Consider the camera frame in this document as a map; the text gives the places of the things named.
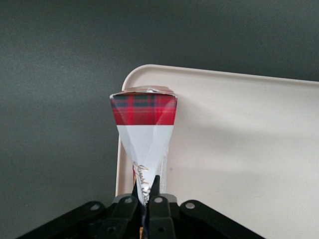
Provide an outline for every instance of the dark gray background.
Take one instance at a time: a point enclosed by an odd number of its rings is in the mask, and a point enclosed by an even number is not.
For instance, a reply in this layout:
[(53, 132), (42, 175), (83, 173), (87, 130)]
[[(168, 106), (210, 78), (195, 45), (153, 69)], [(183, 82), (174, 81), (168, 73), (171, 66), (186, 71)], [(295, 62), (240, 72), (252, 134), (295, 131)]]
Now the dark gray background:
[(111, 203), (109, 95), (134, 68), (316, 81), (318, 12), (314, 0), (1, 0), (0, 238)]

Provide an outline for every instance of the white tray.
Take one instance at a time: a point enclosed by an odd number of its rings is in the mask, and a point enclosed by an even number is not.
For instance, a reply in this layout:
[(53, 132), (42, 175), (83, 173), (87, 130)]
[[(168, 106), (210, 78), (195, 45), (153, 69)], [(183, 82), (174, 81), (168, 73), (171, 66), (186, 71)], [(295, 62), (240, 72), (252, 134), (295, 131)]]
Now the white tray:
[[(123, 89), (178, 95), (167, 193), (199, 200), (266, 238), (319, 238), (319, 83), (159, 65)], [(119, 144), (117, 194), (132, 190)]]

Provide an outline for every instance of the cursive logo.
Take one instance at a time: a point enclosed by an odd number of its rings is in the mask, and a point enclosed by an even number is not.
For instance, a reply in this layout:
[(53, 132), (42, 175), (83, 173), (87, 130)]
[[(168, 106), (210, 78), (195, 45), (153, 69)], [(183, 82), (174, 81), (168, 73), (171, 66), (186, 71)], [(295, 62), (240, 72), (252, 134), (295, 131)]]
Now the cursive logo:
[(144, 205), (146, 206), (148, 201), (149, 201), (149, 196), (150, 196), (150, 191), (151, 191), (151, 188), (149, 186), (149, 183), (145, 180), (144, 176), (143, 176), (143, 171), (147, 172), (149, 169), (146, 168), (145, 166), (143, 165), (139, 165), (138, 163), (136, 162), (133, 162), (134, 166), (135, 166), (135, 169), (136, 169), (136, 173), (138, 175), (138, 178), (139, 178), (139, 182), (141, 184), (141, 190), (142, 190), (142, 197), (143, 197), (143, 202), (144, 202)]

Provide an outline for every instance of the tartan print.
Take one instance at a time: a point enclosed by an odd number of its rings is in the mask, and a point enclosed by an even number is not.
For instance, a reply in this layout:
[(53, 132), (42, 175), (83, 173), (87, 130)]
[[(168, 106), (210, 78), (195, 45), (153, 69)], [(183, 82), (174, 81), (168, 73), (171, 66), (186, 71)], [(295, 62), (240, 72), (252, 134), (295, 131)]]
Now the tartan print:
[(111, 99), (117, 125), (173, 125), (177, 98), (163, 94), (123, 94)]

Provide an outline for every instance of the bolt hole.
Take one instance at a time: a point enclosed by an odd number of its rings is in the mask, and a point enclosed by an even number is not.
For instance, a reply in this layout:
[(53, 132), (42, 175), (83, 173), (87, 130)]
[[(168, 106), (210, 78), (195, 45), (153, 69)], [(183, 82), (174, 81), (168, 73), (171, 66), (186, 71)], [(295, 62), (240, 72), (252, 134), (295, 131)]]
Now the bolt hole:
[(108, 228), (108, 233), (113, 233), (113, 232), (115, 232), (115, 229), (116, 229), (116, 227), (109, 227)]
[(125, 203), (131, 203), (133, 200), (131, 198), (127, 198), (124, 200)]
[(94, 204), (91, 208), (90, 208), (90, 210), (91, 211), (95, 211), (95, 210), (98, 210), (100, 208), (100, 205), (99, 204)]
[(156, 203), (161, 203), (162, 201), (163, 201), (163, 198), (160, 198), (160, 197), (154, 199), (154, 202)]
[(194, 203), (186, 203), (185, 207), (187, 209), (194, 209), (195, 208), (195, 204)]

